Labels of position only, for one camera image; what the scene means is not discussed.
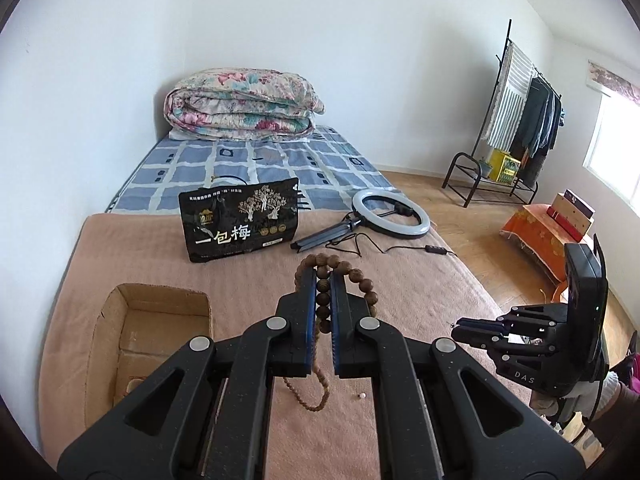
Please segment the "gloved hand holding gripper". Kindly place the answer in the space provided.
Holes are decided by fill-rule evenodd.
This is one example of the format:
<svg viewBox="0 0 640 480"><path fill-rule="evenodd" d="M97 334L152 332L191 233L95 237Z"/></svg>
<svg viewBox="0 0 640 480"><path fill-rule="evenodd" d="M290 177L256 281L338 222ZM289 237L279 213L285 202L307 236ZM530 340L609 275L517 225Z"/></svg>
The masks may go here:
<svg viewBox="0 0 640 480"><path fill-rule="evenodd" d="M605 444L623 427L639 395L624 385L615 372L608 372L602 382L578 382L566 400L575 400L576 411L583 415L596 410L589 427Z"/></svg>

